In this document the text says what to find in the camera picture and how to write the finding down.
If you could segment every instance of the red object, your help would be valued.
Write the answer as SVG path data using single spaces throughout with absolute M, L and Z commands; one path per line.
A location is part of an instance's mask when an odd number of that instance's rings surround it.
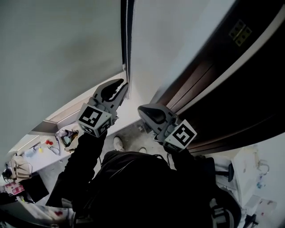
M 18 185 L 18 184 L 16 184 L 16 182 L 13 181 L 13 182 L 11 182 L 11 183 L 6 184 L 5 187 L 12 187 L 12 188 L 14 188 L 14 187 L 17 186 L 17 185 Z
M 62 212 L 54 212 L 57 216 L 61 216 L 63 213 Z
M 49 140 L 46 140 L 46 141 L 45 141 L 45 144 L 53 145 L 53 142 L 52 142 L 52 141 L 49 141 Z

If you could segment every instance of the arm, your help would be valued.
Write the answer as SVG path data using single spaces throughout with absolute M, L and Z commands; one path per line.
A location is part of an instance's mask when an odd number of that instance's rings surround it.
M 80 190 L 87 188 L 94 177 L 94 167 L 106 136 L 107 131 L 99 138 L 85 133 L 78 139 L 78 146 L 68 159 L 64 172 L 58 176 L 47 206 L 62 207 L 62 198 L 72 201 Z
M 166 152 L 172 152 L 171 155 L 174 166 L 180 176 L 185 179 L 191 179 L 193 183 L 197 183 L 200 189 L 212 189 L 212 186 L 216 186 L 215 163 L 213 158 L 197 160 L 187 149 L 179 153 L 175 153 L 166 147 L 164 147 L 164 149 Z

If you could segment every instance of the white wall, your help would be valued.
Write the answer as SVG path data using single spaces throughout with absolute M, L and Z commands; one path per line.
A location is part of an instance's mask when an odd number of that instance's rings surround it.
M 0 2 L 0 160 L 51 113 L 122 70 L 117 0 Z
M 125 99 L 117 109 L 119 119 L 108 129 L 108 135 L 112 134 L 140 119 L 138 115 L 138 106 L 144 104 L 142 96 L 137 90 L 137 85 L 133 83 L 131 99 Z
M 277 202 L 277 208 L 264 219 L 261 227 L 275 228 L 285 220 L 285 133 L 257 146 L 259 158 L 267 160 L 270 171 L 264 177 L 266 186 L 256 190 L 255 195 Z
M 95 90 L 98 88 L 99 85 L 114 79 L 122 78 L 121 75 L 124 73 L 119 73 L 113 77 L 108 78 L 107 80 L 99 83 L 98 85 L 94 86 L 93 88 L 87 90 L 83 94 L 79 95 L 78 97 L 74 98 L 72 101 L 68 102 L 64 106 L 62 106 L 59 110 L 52 113 L 50 116 L 46 118 L 46 120 L 53 121 L 58 123 L 59 121 L 63 120 L 64 118 L 68 117 L 69 115 L 73 114 L 76 111 L 81 109 L 83 103 L 87 103 L 89 98 L 94 94 Z
M 135 1 L 130 73 L 143 103 L 156 102 L 177 79 L 234 2 Z

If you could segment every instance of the wire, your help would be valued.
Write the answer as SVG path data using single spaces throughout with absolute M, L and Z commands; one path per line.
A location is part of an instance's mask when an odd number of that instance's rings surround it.
M 100 156 L 99 156 L 99 161 L 100 161 L 100 165 L 101 165 L 101 167 L 102 167 L 102 162 L 101 162 L 101 158 L 100 158 Z
M 111 175 L 110 176 L 110 178 L 109 179 L 111 179 L 113 176 L 115 176 L 116 174 L 119 174 L 119 173 L 121 173 L 129 164 L 131 164 L 133 161 L 135 161 L 135 159 L 134 160 L 131 160 L 127 165 L 125 165 L 123 168 L 121 168 L 121 169 L 119 169 L 117 172 L 115 172 L 113 175 Z
M 54 152 L 54 151 L 52 150 L 52 148 L 58 150 L 58 154 L 57 154 L 56 152 Z M 51 147 L 49 147 L 49 149 L 50 149 L 56 156 L 60 156 L 60 155 L 61 155 L 60 150 L 57 149 L 56 147 L 51 146 Z
M 5 171 L 7 170 L 7 169 L 9 169 L 8 168 L 8 164 L 7 163 L 5 163 L 5 165 L 6 165 L 6 169 L 4 170 L 4 172 L 2 173 L 2 177 L 3 177 L 3 180 L 6 182 L 6 183 L 10 183 L 8 180 L 9 180 L 9 177 L 7 177 L 6 176 L 6 174 L 5 174 Z
M 169 154 L 170 154 L 170 153 L 167 153 L 167 156 L 166 156 L 166 158 L 167 158 L 167 164 L 168 164 L 168 166 L 170 167 L 170 162 L 169 162 Z

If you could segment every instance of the sticker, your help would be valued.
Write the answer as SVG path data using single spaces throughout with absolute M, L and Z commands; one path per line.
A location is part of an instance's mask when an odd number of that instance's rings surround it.
M 86 109 L 84 110 L 83 114 L 81 115 L 81 117 L 78 120 L 81 121 L 82 123 L 87 124 L 90 127 L 95 127 L 95 125 L 98 122 L 101 115 L 102 115 L 101 111 L 99 111 L 97 109 L 93 109 L 90 106 L 87 106 Z
M 176 151 L 176 152 L 178 152 L 178 151 L 180 151 L 181 150 L 181 148 L 179 148 L 179 147 L 177 147 L 177 146 L 174 146 L 174 145 L 172 145 L 172 144 L 170 144 L 170 143 L 168 143 L 168 142 L 165 142 L 165 145 L 164 145 L 165 147 L 168 147 L 168 148 L 170 148 L 170 149 L 172 149 L 172 150 L 174 150 L 174 151 Z
M 17 195 L 17 194 L 19 194 L 20 192 L 22 192 L 23 190 L 24 190 L 23 185 L 20 185 L 20 186 L 14 188 L 14 189 L 12 190 L 12 194 L 13 194 L 13 195 Z
M 87 127 L 87 126 L 84 126 L 84 125 L 82 125 L 82 124 L 80 124 L 80 123 L 78 123 L 78 124 L 79 124 L 79 126 L 81 127 L 81 129 L 84 130 L 85 132 L 87 132 L 87 133 L 89 133 L 89 134 L 91 134 L 91 135 L 96 136 L 96 134 L 95 134 L 95 132 L 94 132 L 93 129 L 91 129 L 91 128 Z
M 111 118 L 107 119 L 100 127 L 98 127 L 99 135 L 102 135 L 111 126 Z
M 181 126 L 173 133 L 173 137 L 176 138 L 177 141 L 184 147 L 188 144 L 194 135 L 195 134 L 184 124 L 181 124 Z

